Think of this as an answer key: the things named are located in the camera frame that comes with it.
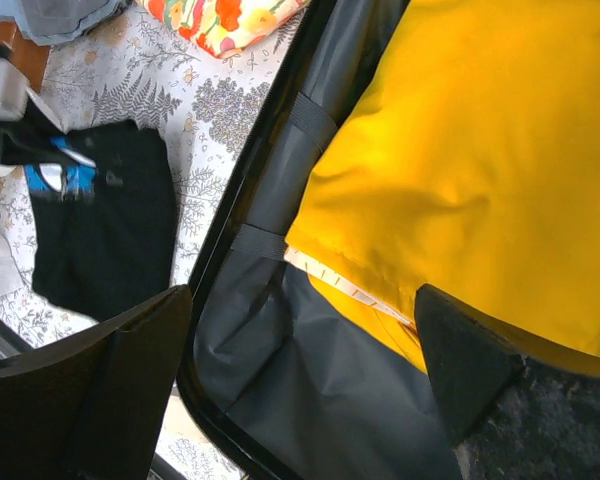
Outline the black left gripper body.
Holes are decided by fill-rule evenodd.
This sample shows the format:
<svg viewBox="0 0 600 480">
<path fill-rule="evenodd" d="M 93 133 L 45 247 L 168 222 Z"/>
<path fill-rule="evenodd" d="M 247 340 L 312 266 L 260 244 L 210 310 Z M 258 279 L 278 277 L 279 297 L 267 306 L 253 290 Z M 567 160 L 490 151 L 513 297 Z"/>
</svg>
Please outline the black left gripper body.
<svg viewBox="0 0 600 480">
<path fill-rule="evenodd" d="M 64 143 L 51 115 L 43 111 L 29 81 L 0 42 L 0 166 L 38 173 L 95 173 L 95 162 Z"/>
</svg>

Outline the black graphic t-shirt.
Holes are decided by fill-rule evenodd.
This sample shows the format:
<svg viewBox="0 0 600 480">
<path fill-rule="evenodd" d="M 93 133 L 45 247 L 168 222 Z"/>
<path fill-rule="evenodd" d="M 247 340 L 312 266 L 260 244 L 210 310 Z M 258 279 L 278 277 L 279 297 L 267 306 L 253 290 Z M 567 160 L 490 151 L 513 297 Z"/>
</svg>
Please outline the black graphic t-shirt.
<svg viewBox="0 0 600 480">
<path fill-rule="evenodd" d="M 167 147 L 127 120 L 52 138 L 79 154 L 64 194 L 25 168 L 37 250 L 33 291 L 51 304 L 108 320 L 170 285 L 178 207 Z"/>
</svg>

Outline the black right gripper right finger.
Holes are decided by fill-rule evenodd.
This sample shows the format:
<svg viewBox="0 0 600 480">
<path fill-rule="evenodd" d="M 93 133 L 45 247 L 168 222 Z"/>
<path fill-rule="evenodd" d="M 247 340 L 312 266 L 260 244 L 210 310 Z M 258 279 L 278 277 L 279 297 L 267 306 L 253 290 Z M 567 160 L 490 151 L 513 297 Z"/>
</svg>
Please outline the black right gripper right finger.
<svg viewBox="0 0 600 480">
<path fill-rule="evenodd" d="M 460 443 L 524 369 L 524 361 L 477 322 L 468 306 L 433 286 L 418 289 L 415 320 L 447 437 Z"/>
</svg>

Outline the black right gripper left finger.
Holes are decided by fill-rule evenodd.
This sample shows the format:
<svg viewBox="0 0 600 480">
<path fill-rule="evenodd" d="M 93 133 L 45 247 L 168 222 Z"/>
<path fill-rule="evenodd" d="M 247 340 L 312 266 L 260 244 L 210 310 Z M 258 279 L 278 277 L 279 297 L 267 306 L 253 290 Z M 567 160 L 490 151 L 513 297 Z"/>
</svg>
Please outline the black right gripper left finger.
<svg viewBox="0 0 600 480">
<path fill-rule="evenodd" d="M 172 287 L 0 360 L 0 479 L 144 479 L 191 320 Z"/>
</svg>

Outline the yellow garment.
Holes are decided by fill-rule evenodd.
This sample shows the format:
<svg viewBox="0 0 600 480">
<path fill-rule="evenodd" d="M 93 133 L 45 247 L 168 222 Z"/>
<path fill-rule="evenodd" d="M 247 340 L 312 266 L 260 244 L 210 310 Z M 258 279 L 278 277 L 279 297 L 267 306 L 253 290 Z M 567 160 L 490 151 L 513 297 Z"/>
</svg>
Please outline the yellow garment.
<svg viewBox="0 0 600 480">
<path fill-rule="evenodd" d="M 285 260 L 419 369 L 416 294 L 600 377 L 600 1 L 413 1 Z"/>
</svg>

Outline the orange floral fabric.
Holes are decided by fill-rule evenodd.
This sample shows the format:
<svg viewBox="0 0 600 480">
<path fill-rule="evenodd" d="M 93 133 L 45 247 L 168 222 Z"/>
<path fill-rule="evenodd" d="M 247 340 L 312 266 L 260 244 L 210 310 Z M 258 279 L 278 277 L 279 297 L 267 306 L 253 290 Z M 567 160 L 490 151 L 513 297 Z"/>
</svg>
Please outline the orange floral fabric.
<svg viewBox="0 0 600 480">
<path fill-rule="evenodd" d="M 308 6 L 306 0 L 146 0 L 155 19 L 215 58 L 265 39 Z"/>
</svg>

